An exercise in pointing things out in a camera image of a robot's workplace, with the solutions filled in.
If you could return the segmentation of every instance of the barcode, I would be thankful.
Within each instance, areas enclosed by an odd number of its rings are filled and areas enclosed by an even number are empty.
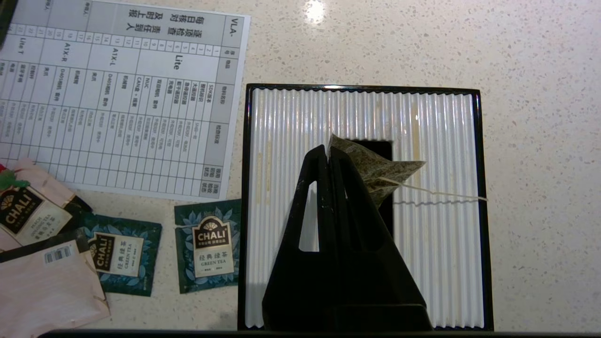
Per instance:
[[[54,249],[52,251],[47,252],[44,255],[44,262],[48,264],[69,256],[71,256],[71,246],[68,245],[66,247]]]

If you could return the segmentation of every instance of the barcode sticker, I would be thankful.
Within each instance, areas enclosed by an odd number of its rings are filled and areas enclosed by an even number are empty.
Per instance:
[[[71,244],[65,245],[64,247],[52,249],[46,253],[44,253],[44,264],[50,264],[52,262],[56,262],[57,260],[61,260],[63,258],[67,258],[73,254],[73,247]]]

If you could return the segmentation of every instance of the black holder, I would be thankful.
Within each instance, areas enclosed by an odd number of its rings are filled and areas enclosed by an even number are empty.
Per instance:
[[[317,181],[319,252],[299,249]],[[324,146],[305,156],[263,298],[274,331],[430,331],[426,302],[352,161]]]

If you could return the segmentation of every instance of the white quartz countertop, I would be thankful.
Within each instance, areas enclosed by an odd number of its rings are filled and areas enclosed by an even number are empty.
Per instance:
[[[249,82],[482,92],[497,331],[601,331],[601,2],[154,0],[252,16]],[[228,198],[241,197],[240,98]],[[152,297],[86,328],[235,330],[237,288],[180,295],[173,206],[79,191],[163,224]]]

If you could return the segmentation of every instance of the teal tea sachet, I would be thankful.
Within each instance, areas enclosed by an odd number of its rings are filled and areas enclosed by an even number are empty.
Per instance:
[[[86,214],[82,227],[102,289],[150,297],[161,225]]]
[[[175,207],[180,293],[238,285],[242,200]]]

